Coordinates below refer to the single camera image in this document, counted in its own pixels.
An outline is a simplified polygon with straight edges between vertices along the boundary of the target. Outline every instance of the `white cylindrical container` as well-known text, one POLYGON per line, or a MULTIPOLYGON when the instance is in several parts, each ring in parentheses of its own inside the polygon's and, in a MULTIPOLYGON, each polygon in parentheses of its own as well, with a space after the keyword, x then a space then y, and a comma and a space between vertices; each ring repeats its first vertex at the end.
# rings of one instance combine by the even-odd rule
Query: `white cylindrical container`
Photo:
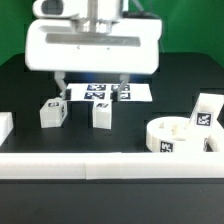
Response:
POLYGON ((152 152, 203 152, 206 138, 188 130, 188 118, 162 117, 147 125, 146 145, 152 152))

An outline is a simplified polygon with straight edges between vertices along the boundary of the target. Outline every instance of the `white block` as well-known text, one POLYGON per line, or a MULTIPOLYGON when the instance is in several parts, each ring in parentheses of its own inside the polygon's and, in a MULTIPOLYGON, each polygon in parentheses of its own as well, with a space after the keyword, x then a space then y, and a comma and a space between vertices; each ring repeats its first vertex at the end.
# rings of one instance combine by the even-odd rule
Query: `white block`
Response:
POLYGON ((189 125, 197 128, 212 128, 223 103, 223 95, 201 93, 192 112, 189 125))
POLYGON ((12 113, 0 113, 0 146, 13 129, 12 113))
POLYGON ((66 101, 61 98, 49 99, 40 110, 41 127, 61 127, 67 114, 66 101))
POLYGON ((121 153, 108 153, 103 157, 89 158, 86 165, 86 179, 121 179, 121 153))
POLYGON ((93 110, 93 127, 111 129, 112 123, 112 103, 111 101, 94 101, 93 110))

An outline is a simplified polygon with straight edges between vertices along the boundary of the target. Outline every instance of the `tag label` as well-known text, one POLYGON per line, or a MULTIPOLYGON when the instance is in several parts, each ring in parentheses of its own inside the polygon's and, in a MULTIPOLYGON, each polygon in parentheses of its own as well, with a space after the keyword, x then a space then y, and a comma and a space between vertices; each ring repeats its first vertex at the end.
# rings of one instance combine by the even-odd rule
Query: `tag label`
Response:
POLYGON ((131 99, 131 94, 130 93, 121 93, 120 98, 122 100, 130 100, 131 99))
POLYGON ((197 113, 196 114, 196 125, 202 127, 211 127, 213 120, 212 113, 197 113))
POLYGON ((99 104, 97 104, 96 107, 99 107, 99 108, 107 108, 108 105, 109 104, 107 104, 107 103, 99 103, 99 104))
POLYGON ((91 93, 91 92, 87 92, 85 93, 84 99, 85 100, 95 100, 95 99, 100 99, 103 100, 105 98, 105 93, 91 93))
POLYGON ((59 106, 58 102, 48 103, 48 107, 58 107, 58 106, 59 106))
POLYGON ((100 85, 100 84, 90 84, 87 87, 88 91, 105 91, 106 85, 100 85))
POLYGON ((174 143, 160 141, 160 152, 173 152, 174 143))
MULTIPOLYGON (((119 84, 111 85, 111 90, 112 90, 112 91, 117 91, 119 87, 120 87, 119 84)), ((130 91, 130 85, 126 85, 126 86, 124 87, 123 91, 130 91)))

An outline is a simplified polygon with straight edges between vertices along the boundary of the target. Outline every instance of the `black table surface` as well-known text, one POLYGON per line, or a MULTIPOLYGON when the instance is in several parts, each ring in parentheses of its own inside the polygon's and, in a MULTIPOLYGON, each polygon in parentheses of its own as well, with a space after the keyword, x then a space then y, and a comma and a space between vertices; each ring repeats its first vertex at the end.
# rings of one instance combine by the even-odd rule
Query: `black table surface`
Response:
MULTIPOLYGON (((118 83, 118 75, 68 74, 66 82, 118 83)), ((147 123, 189 117, 199 93, 224 94, 224 69, 199 53, 164 53, 149 83, 152 103, 115 102, 112 130, 92 128, 92 103, 69 102, 60 128, 41 129, 39 110, 59 90, 51 72, 31 72, 24 54, 0 67, 1 112, 14 129, 2 153, 148 152, 147 123)), ((218 118, 223 125, 223 112, 218 118)), ((1 180, 0 223, 223 223, 223 179, 1 180)))

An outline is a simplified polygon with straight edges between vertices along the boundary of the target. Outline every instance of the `printed marker sheet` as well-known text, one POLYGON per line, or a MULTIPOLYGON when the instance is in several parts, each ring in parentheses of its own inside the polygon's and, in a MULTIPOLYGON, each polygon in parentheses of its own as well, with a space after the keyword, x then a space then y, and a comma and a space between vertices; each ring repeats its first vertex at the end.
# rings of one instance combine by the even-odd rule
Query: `printed marker sheet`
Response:
MULTIPOLYGON (((112 100, 111 93, 119 88, 119 84, 69 84, 70 101, 112 100)), ((148 84, 129 83, 121 92, 121 101, 151 102, 152 95, 148 84)))

